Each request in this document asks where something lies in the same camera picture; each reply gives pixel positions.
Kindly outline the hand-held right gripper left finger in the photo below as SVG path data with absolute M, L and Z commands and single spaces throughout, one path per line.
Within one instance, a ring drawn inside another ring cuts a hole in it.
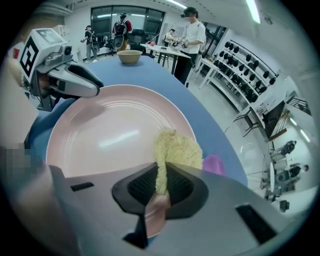
M 67 186 L 72 201 L 118 238 L 144 248 L 160 234 L 156 163 L 75 177 L 65 177 L 57 166 L 50 168 L 54 180 Z

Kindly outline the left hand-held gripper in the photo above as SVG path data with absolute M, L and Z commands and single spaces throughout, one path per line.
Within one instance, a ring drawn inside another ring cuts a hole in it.
M 72 46 L 54 29 L 31 30 L 18 65 L 23 87 L 39 100 L 38 110 L 51 111 L 60 99 L 60 96 L 40 97 L 38 76 L 42 74 L 58 79 L 59 86 L 51 88 L 63 95 L 92 98 L 100 93 L 102 81 L 85 66 L 70 64 L 66 70 L 57 70 L 72 60 Z

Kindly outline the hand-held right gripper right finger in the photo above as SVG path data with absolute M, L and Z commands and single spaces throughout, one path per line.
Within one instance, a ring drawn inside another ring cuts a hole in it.
M 240 182 L 181 164 L 208 188 L 192 217 L 168 220 L 149 246 L 157 256 L 268 256 L 295 231 L 291 221 Z

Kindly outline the person's left hand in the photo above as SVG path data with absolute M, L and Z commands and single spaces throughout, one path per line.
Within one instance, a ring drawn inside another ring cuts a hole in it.
M 59 86 L 59 79 L 50 77 L 46 74 L 40 74 L 37 78 L 37 82 L 39 87 L 39 96 L 41 98 L 46 98 L 48 96 L 59 96 L 59 92 L 54 89 Z

